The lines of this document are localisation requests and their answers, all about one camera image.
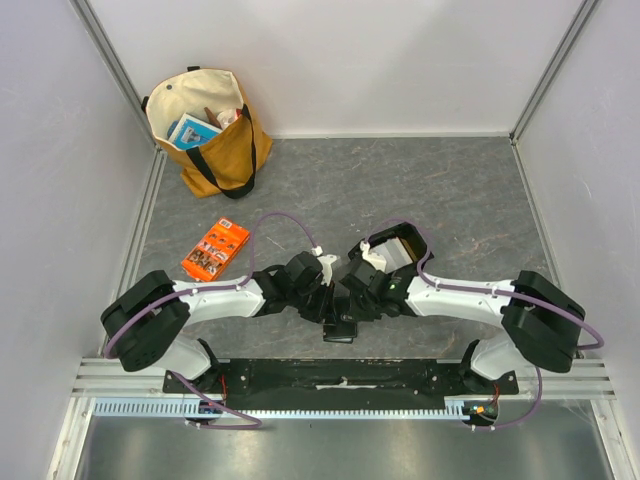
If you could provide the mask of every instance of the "red wire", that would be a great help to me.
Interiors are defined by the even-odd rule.
[[[224,379],[224,375],[220,377],[220,381],[222,382],[222,399],[227,400],[227,382]]]
[[[491,404],[490,405],[497,405],[498,404],[498,398],[500,397],[500,387],[498,386],[497,383],[494,383],[493,386],[496,389],[496,393],[494,394],[493,400],[491,400]]]

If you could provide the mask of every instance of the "gray textured surface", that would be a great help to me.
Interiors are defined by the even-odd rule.
[[[381,220],[402,215],[428,228],[430,272],[498,280],[521,269],[547,274],[522,181],[506,138],[394,138],[276,141],[247,197],[196,199],[168,161],[140,275],[164,269],[187,280],[180,262],[220,217],[251,228],[272,210],[299,216],[327,253],[346,255]],[[286,262],[308,248],[299,228],[270,219],[256,237],[256,265]],[[247,269],[248,249],[222,278]],[[188,330],[221,357],[459,357],[492,327],[451,318],[385,318],[361,324],[353,345],[322,342],[321,327],[295,311],[229,318]]]

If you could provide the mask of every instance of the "black metal base plate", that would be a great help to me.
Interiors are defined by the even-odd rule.
[[[494,393],[493,385],[470,392],[458,364],[437,360],[232,359],[219,367],[227,405],[239,410],[439,409],[445,396]],[[514,372],[496,383],[501,395],[519,392]],[[361,388],[336,388],[341,384]],[[188,393],[169,373],[162,391]],[[222,387],[216,384],[203,393],[219,394]]]

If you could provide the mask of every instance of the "gray metal floor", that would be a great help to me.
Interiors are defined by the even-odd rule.
[[[522,405],[503,403],[501,415],[521,414]],[[613,480],[593,415],[580,407],[544,405],[527,424],[488,434],[420,420],[272,420],[262,431],[212,432],[101,417],[76,478]]]
[[[166,166],[139,275],[180,261],[222,215],[251,227],[262,213],[302,218],[329,253],[345,255],[380,220],[414,218],[430,229],[435,274],[471,280],[547,274],[540,239],[505,138],[287,140],[274,144],[248,197],[196,199]],[[257,236],[257,267],[282,263],[308,244],[287,220]],[[225,278],[247,268],[248,252]],[[226,319],[190,330],[219,357],[449,357],[490,337],[490,327],[451,318],[365,324],[354,345],[322,342],[294,312]],[[501,416],[529,406],[503,402]],[[424,421],[270,421],[259,432],[199,432],[166,419],[93,419],[78,479],[371,480],[612,478],[588,404],[545,404],[516,429],[471,434]]]
[[[196,199],[168,162],[139,275],[164,269],[188,279],[180,262],[222,215],[251,228],[263,213],[291,212],[327,253],[346,255],[392,215],[415,219],[435,239],[429,271],[499,280],[521,269],[547,274],[540,239],[506,138],[394,138],[276,141],[257,187],[233,201]],[[256,237],[256,265],[283,263],[309,244],[297,225],[270,219]],[[248,249],[223,278],[246,272]],[[493,328],[451,318],[395,318],[361,324],[353,345],[322,342],[318,325],[295,311],[195,325],[221,357],[452,357]]]

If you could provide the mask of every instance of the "black bag handle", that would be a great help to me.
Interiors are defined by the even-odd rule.
[[[224,189],[218,185],[218,181],[216,180],[215,175],[207,165],[204,157],[202,156],[202,152],[200,152],[200,147],[193,147],[187,150],[187,155],[193,162],[193,165],[198,169],[198,171],[202,174],[204,178],[207,179],[209,183],[215,185],[215,187],[220,190],[225,196],[237,200],[238,198],[244,197],[247,193],[253,190],[253,187],[256,182],[256,169],[257,169],[257,153],[256,153],[256,139],[255,139],[255,131],[253,129],[253,120],[251,119],[251,113],[249,112],[249,107],[245,103],[242,106],[242,115],[247,117],[249,120],[249,124],[251,125],[251,176],[247,180],[247,183],[238,188],[232,188],[230,190]]]

